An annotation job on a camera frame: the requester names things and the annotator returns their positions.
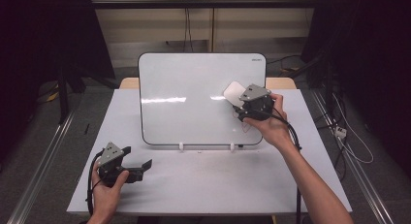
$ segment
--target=metal rail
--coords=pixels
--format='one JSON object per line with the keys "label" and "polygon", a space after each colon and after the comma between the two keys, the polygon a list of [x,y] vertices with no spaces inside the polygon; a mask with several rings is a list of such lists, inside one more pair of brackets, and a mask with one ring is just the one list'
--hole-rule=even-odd
{"label": "metal rail", "polygon": [[44,0],[41,7],[94,9],[306,9],[346,5],[344,0],[170,0],[60,2]]}
{"label": "metal rail", "polygon": [[69,115],[62,124],[59,124],[54,137],[52,138],[45,155],[42,158],[36,172],[31,177],[29,184],[24,190],[22,196],[20,197],[15,210],[13,211],[8,224],[23,224],[32,208],[37,195],[39,194],[44,181],[46,179],[47,173],[50,166],[57,154],[57,151],[61,144],[63,143],[64,137],[72,123],[74,112],[79,106],[79,102],[75,103],[75,107],[69,112]]}
{"label": "metal rail", "polygon": [[[324,97],[318,91],[311,91],[315,102],[318,105],[322,115],[326,119],[327,124],[331,125],[332,120],[329,115],[327,115],[327,110],[324,107],[325,100]],[[337,139],[338,147],[341,149],[343,148],[343,142],[340,139]],[[352,151],[350,145],[346,145],[346,147]],[[378,194],[375,187],[372,185],[371,181],[369,180],[368,176],[366,175],[362,165],[357,160],[353,159],[345,150],[343,151],[343,157],[347,162],[347,165],[350,167],[351,171],[353,172],[354,178],[356,179],[358,185],[362,189],[366,200],[369,203],[372,211],[374,212],[375,217],[377,218],[378,222],[381,224],[393,224],[395,223],[391,218],[391,215],[384,204],[384,201],[381,199],[380,195]]]}

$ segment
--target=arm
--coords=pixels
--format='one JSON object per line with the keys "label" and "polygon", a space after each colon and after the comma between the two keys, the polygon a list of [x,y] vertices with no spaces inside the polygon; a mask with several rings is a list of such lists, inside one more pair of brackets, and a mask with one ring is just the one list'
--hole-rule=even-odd
{"label": "arm", "polygon": [[94,212],[88,223],[109,223],[114,216],[117,209],[118,201],[120,200],[120,190],[127,177],[128,171],[122,172],[115,182],[115,185],[110,188],[107,187],[103,181],[100,181],[100,177],[97,173],[97,164],[94,165],[93,174],[91,180],[93,185],[98,183],[93,190],[94,196]]}
{"label": "arm", "polygon": [[[282,110],[283,97],[271,94],[271,98],[280,115],[287,119],[287,113]],[[260,130],[264,139],[280,151],[314,223],[353,223],[344,205],[296,149],[285,124],[274,118],[264,121],[244,118],[244,122]]]}

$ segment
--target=forearm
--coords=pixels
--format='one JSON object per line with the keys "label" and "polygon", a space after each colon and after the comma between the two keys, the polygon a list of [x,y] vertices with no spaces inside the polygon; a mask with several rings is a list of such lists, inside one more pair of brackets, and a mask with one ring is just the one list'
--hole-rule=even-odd
{"label": "forearm", "polygon": [[279,149],[304,197],[314,223],[353,223],[344,205],[292,146],[287,145]]}
{"label": "forearm", "polygon": [[87,224],[107,224],[110,223],[111,219],[111,214],[93,213]]}

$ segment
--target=electrical outlet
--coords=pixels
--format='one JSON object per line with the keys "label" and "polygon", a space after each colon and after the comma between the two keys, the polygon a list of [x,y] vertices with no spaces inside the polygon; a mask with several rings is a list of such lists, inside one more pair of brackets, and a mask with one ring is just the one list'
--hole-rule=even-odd
{"label": "electrical outlet", "polygon": [[347,130],[339,126],[336,126],[334,130],[334,134],[336,137],[339,137],[340,139],[343,140],[347,136]]}

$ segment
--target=white tabletop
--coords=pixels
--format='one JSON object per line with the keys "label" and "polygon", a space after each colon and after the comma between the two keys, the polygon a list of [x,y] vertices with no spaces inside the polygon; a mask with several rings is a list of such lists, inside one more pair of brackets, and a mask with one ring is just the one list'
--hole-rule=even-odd
{"label": "white tabletop", "polygon": [[[299,90],[284,95],[284,110],[297,131],[302,155],[349,211],[351,207]],[[280,153],[265,141],[236,149],[178,150],[142,140],[139,90],[115,90],[105,120],[67,211],[87,214],[87,173],[94,155],[108,142],[130,145],[124,167],[153,160],[143,181],[125,184],[118,213],[131,215],[233,215],[290,213],[296,210],[296,184]]]}

